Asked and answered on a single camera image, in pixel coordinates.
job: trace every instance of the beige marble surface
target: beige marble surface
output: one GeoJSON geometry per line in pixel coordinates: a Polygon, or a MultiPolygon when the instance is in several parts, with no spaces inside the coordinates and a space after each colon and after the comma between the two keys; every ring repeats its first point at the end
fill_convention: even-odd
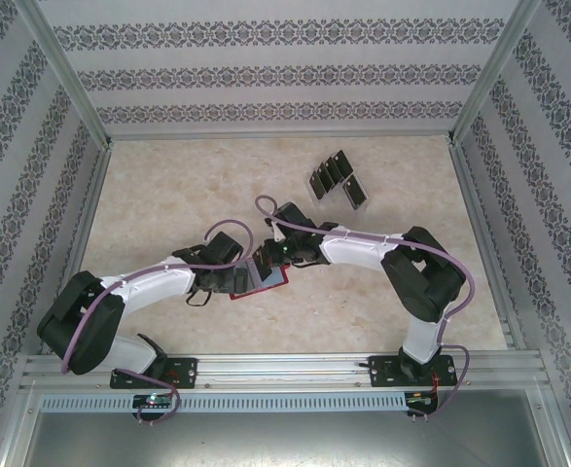
{"type": "MultiPolygon", "coordinates": [[[[435,137],[232,139],[121,142],[97,208],[83,269],[114,275],[157,263],[201,243],[225,218],[242,220],[257,241],[269,237],[256,195],[295,202],[318,225],[382,234],[427,228],[474,273],[474,302],[456,315],[446,342],[506,348],[445,139],[435,137]],[[343,149],[370,196],[352,215],[347,201],[316,208],[304,180],[343,149]]],[[[246,245],[236,227],[225,232],[246,245]]],[[[383,274],[352,266],[289,269],[290,284],[202,308],[185,298],[143,308],[121,330],[141,332],[171,353],[357,352],[397,350],[408,314],[383,274]]]]}

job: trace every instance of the patterned wallpaper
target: patterned wallpaper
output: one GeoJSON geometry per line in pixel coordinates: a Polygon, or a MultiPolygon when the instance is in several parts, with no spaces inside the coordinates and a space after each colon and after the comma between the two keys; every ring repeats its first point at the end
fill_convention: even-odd
{"type": "Polygon", "coordinates": [[[100,151],[15,6],[0,0],[0,433],[57,294],[100,151]]]}
{"type": "Polygon", "coordinates": [[[113,136],[452,127],[517,0],[46,0],[113,136]]]}
{"type": "Polygon", "coordinates": [[[520,326],[571,433],[571,0],[548,0],[463,141],[520,326]]]}

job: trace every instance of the cable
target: cable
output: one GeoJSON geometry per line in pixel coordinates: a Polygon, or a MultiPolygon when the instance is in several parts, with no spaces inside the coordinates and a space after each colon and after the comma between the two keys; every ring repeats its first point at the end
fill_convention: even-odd
{"type": "Polygon", "coordinates": [[[146,408],[146,406],[140,406],[138,408],[138,413],[136,414],[136,418],[138,419],[138,423],[142,424],[143,422],[146,422],[146,423],[149,423],[151,426],[157,425],[158,423],[162,423],[163,421],[167,421],[169,418],[171,418],[173,415],[175,415],[177,413],[177,411],[179,410],[179,407],[181,406],[181,395],[179,394],[179,391],[177,390],[177,388],[175,386],[173,386],[172,384],[168,384],[167,382],[160,381],[158,379],[154,379],[152,377],[145,377],[144,375],[133,372],[132,370],[124,370],[122,368],[117,368],[116,370],[117,370],[117,372],[125,373],[126,375],[128,375],[130,377],[136,377],[138,379],[148,381],[152,384],[157,384],[158,386],[165,387],[166,389],[170,389],[171,394],[175,398],[175,404],[174,404],[173,408],[170,410],[170,412],[165,413],[164,415],[162,415],[157,420],[147,421],[144,418],[141,418],[140,415],[142,414],[142,411],[146,408]]]}
{"type": "Polygon", "coordinates": [[[311,268],[313,266],[321,266],[321,263],[306,263],[305,265],[297,265],[296,263],[292,263],[292,266],[294,268],[298,268],[298,269],[306,269],[306,268],[311,268]]]}
{"type": "Polygon", "coordinates": [[[110,293],[113,292],[114,290],[118,289],[119,287],[122,287],[123,285],[127,284],[128,282],[131,282],[133,279],[137,279],[138,277],[141,277],[143,275],[151,274],[152,272],[159,272],[161,270],[167,270],[167,269],[228,269],[228,268],[231,268],[233,266],[236,266],[238,264],[245,262],[246,259],[248,258],[248,256],[252,254],[253,239],[254,238],[253,238],[253,233],[251,232],[250,228],[246,224],[244,224],[243,222],[238,221],[236,219],[225,219],[224,221],[220,221],[220,222],[214,224],[207,231],[207,233],[205,234],[205,238],[207,238],[207,236],[216,227],[222,226],[223,224],[237,224],[237,225],[241,226],[248,233],[248,248],[244,251],[244,253],[240,259],[238,259],[237,261],[233,261],[232,263],[227,263],[225,265],[188,265],[186,263],[179,263],[178,265],[153,266],[151,268],[139,270],[138,272],[135,272],[135,273],[130,274],[126,277],[123,277],[122,280],[115,282],[110,287],[106,288],[103,292],[101,292],[97,296],[97,298],[92,301],[92,303],[90,304],[86,313],[84,313],[84,315],[82,316],[82,319],[80,320],[80,323],[78,324],[78,327],[76,328],[75,333],[73,333],[73,337],[71,338],[71,341],[69,342],[69,345],[67,346],[67,349],[64,352],[64,356],[62,357],[62,368],[61,368],[62,373],[64,375],[69,373],[69,361],[71,360],[71,356],[73,355],[73,352],[75,351],[75,347],[78,344],[78,340],[80,339],[80,336],[84,332],[84,328],[86,327],[87,323],[89,322],[90,317],[92,316],[94,311],[97,309],[97,307],[99,306],[101,301],[103,299],[105,299],[108,295],[110,295],[110,293]]]}
{"type": "Polygon", "coordinates": [[[449,402],[451,402],[451,400],[455,397],[456,393],[458,392],[458,389],[460,389],[460,386],[464,381],[464,377],[467,376],[467,372],[469,371],[469,364],[471,363],[471,354],[469,353],[467,347],[465,347],[464,345],[460,345],[459,343],[452,343],[452,344],[443,345],[443,347],[457,348],[459,350],[462,350],[464,352],[464,367],[462,367],[462,372],[460,372],[460,376],[458,377],[456,385],[453,386],[453,389],[451,389],[451,392],[449,392],[443,403],[430,416],[437,416],[439,412],[445,410],[449,402]]]}
{"type": "Polygon", "coordinates": [[[445,313],[445,315],[443,317],[443,322],[441,323],[441,327],[439,329],[439,334],[437,336],[437,343],[442,342],[443,333],[445,332],[445,328],[447,325],[447,320],[451,316],[456,314],[458,311],[464,309],[471,302],[473,297],[475,296],[476,281],[473,278],[473,275],[469,272],[469,270],[467,269],[466,266],[464,266],[459,260],[457,260],[453,256],[447,254],[445,251],[439,250],[439,249],[434,248],[432,246],[425,245],[423,243],[417,243],[415,241],[403,240],[401,238],[391,238],[388,235],[381,235],[381,234],[377,234],[377,233],[360,233],[360,232],[341,231],[341,230],[322,231],[320,229],[314,229],[311,227],[305,227],[305,226],[299,226],[297,224],[292,224],[291,222],[286,222],[286,221],[283,221],[281,219],[278,219],[277,217],[275,217],[273,215],[273,213],[276,211],[276,208],[278,207],[278,203],[276,202],[276,200],[273,197],[269,197],[268,195],[259,195],[258,197],[256,197],[255,198],[255,206],[257,207],[259,212],[261,212],[264,216],[269,218],[272,222],[274,222],[276,224],[280,224],[281,226],[289,227],[290,229],[295,229],[295,230],[302,231],[302,232],[309,232],[310,234],[320,234],[320,235],[329,234],[330,236],[342,234],[343,238],[361,238],[363,240],[382,241],[383,243],[395,243],[397,245],[404,245],[404,246],[408,246],[410,248],[416,248],[419,250],[424,250],[424,251],[427,251],[429,253],[432,253],[433,255],[439,256],[439,257],[443,258],[444,260],[449,261],[450,263],[455,265],[457,268],[459,268],[460,271],[466,277],[467,282],[469,282],[469,294],[464,299],[464,301],[462,301],[462,303],[460,303],[459,305],[457,305],[456,307],[452,308],[450,311],[445,313]],[[260,202],[264,199],[266,199],[272,203],[273,208],[272,208],[271,213],[267,212],[265,209],[263,209],[261,207],[260,202]]]}

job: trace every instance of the enclosure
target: enclosure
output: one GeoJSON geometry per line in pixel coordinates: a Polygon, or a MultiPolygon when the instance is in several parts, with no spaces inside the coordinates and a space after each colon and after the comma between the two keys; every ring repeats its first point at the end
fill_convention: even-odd
{"type": "Polygon", "coordinates": [[[87,461],[571,465],[571,0],[0,0],[0,465],[87,461]],[[341,150],[364,209],[309,188],[341,150]],[[75,273],[156,264],[226,218],[261,242],[258,195],[425,227],[466,265],[451,407],[410,419],[409,389],[361,366],[409,316],[352,266],[124,318],[196,359],[163,426],[112,368],[60,373],[36,328],[75,273]]]}

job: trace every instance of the metal profile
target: metal profile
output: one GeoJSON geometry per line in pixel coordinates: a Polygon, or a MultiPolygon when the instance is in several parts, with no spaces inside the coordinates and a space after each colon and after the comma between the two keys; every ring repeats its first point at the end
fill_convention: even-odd
{"type": "Polygon", "coordinates": [[[66,285],[66,282],[71,277],[73,277],[73,275],[77,274],[80,271],[82,266],[82,261],[84,260],[84,255],[87,251],[87,245],[89,243],[90,229],[92,228],[92,223],[94,222],[94,215],[97,211],[97,205],[99,204],[99,197],[101,196],[101,191],[103,190],[103,182],[105,181],[106,173],[108,172],[108,164],[110,163],[110,158],[112,157],[113,146],[114,144],[111,143],[97,162],[94,180],[92,181],[84,209],[83,219],[75,236],[76,243],[71,251],[69,263],[67,264],[67,269],[63,277],[63,286],[66,285]]]}
{"type": "Polygon", "coordinates": [[[506,342],[509,348],[524,349],[526,348],[526,345],[518,324],[517,315],[514,307],[512,306],[508,288],[506,287],[503,278],[503,272],[501,271],[501,267],[494,252],[495,250],[492,243],[492,237],[490,236],[490,232],[486,226],[482,206],[478,200],[478,194],[476,193],[473,180],[469,175],[462,148],[451,142],[448,142],[448,147],[449,154],[451,155],[451,161],[453,162],[453,167],[456,172],[458,185],[460,186],[460,191],[464,198],[469,220],[471,221],[471,227],[473,228],[473,233],[476,238],[476,244],[480,250],[480,256],[482,258],[483,268],[490,286],[492,300],[495,303],[497,312],[501,315],[500,321],[502,323],[502,329],[504,330],[504,337],[506,337],[506,342]]]}
{"type": "Polygon", "coordinates": [[[113,141],[150,141],[176,139],[240,139],[240,138],[337,138],[337,137],[378,137],[378,136],[437,136],[447,133],[447,127],[432,129],[345,129],[313,131],[196,131],[188,133],[115,133],[113,141]]]}
{"type": "Polygon", "coordinates": [[[451,129],[450,133],[454,142],[462,141],[464,138],[469,126],[471,126],[471,123],[488,96],[490,88],[492,88],[492,85],[497,80],[499,73],[501,73],[503,66],[512,53],[512,49],[517,44],[522,31],[527,27],[527,24],[540,3],[540,0],[518,1],[510,19],[508,19],[506,27],[492,50],[492,54],[488,58],[478,80],[473,86],[469,97],[467,97],[467,101],[462,106],[456,123],[451,129]]]}
{"type": "Polygon", "coordinates": [[[38,1],[15,0],[15,6],[45,54],[48,63],[52,66],[55,75],[69,94],[71,102],[78,110],[97,146],[105,149],[109,140],[108,133],[92,102],[90,102],[80,78],[71,66],[69,58],[56,39],[52,27],[43,15],[38,1]]]}
{"type": "MultiPolygon", "coordinates": [[[[450,354],[461,372],[464,356],[450,354]]],[[[372,388],[368,370],[359,367],[372,354],[302,355],[193,355],[198,359],[195,389],[191,393],[360,393],[404,392],[427,387],[372,388]]],[[[83,376],[60,373],[60,360],[51,355],[28,357],[19,383],[20,392],[45,394],[127,393],[110,389],[110,371],[101,369],[83,376]]],[[[468,384],[461,390],[533,389],[548,386],[549,377],[537,350],[471,352],[468,384]]]]}

